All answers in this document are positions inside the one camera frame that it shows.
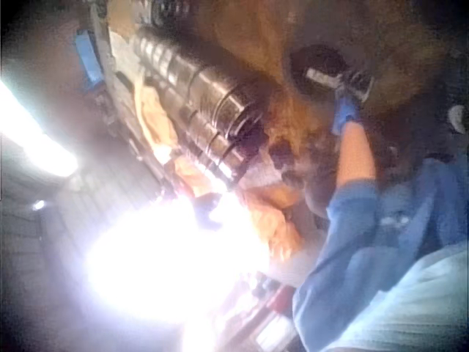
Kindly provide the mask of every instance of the blue shirt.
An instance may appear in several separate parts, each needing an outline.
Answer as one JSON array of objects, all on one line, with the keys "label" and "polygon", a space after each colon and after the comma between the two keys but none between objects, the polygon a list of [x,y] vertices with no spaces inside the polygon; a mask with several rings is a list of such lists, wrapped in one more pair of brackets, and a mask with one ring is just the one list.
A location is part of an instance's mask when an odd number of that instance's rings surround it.
[{"label": "blue shirt", "polygon": [[339,338],[376,293],[391,289],[420,257],[468,239],[466,158],[452,164],[427,159],[414,180],[382,194],[369,180],[336,191],[328,239],[293,297],[308,352]]}]

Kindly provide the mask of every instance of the person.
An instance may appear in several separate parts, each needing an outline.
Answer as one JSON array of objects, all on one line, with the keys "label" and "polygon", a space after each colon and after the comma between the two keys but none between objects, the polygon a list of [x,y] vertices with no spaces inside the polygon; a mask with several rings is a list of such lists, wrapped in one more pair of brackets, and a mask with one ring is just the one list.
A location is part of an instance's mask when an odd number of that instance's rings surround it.
[{"label": "person", "polygon": [[336,190],[327,240],[293,298],[300,338],[308,352],[454,351],[468,331],[467,156],[425,159],[378,191],[358,104],[346,89],[336,104]]}]

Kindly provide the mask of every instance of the blue object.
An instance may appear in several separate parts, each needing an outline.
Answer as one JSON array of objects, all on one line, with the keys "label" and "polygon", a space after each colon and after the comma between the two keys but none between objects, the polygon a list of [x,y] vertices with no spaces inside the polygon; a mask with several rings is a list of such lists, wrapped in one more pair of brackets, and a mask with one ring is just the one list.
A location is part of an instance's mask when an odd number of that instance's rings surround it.
[{"label": "blue object", "polygon": [[341,136],[342,129],[347,121],[361,123],[357,100],[345,89],[336,90],[336,111],[332,133]]},{"label": "blue object", "polygon": [[88,78],[85,90],[91,90],[101,83],[104,77],[88,31],[76,35],[75,46]]},{"label": "blue object", "polygon": [[467,174],[466,155],[452,164],[426,159],[414,180],[382,194],[369,180],[336,191],[324,249],[293,298],[308,352],[339,338],[418,259],[468,239]]}]

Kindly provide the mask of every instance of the hand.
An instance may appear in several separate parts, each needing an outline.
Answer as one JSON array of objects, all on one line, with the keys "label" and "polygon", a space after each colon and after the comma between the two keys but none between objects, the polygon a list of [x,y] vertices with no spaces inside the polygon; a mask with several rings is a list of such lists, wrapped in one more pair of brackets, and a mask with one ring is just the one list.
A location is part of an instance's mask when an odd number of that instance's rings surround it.
[{"label": "hand", "polygon": [[359,105],[358,100],[347,88],[341,87],[336,90],[336,111],[334,113],[332,133],[336,136],[341,136],[347,121],[361,124]]}]

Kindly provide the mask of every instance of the blue sleeve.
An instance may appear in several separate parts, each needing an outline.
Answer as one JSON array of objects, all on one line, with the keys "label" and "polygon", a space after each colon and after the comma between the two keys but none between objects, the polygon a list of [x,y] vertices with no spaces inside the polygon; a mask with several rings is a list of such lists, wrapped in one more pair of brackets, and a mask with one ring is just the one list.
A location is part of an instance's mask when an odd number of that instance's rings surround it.
[{"label": "blue sleeve", "polygon": [[338,338],[391,274],[397,249],[374,244],[377,209],[373,181],[348,183],[330,202],[328,239],[293,298],[295,325],[308,352]]}]

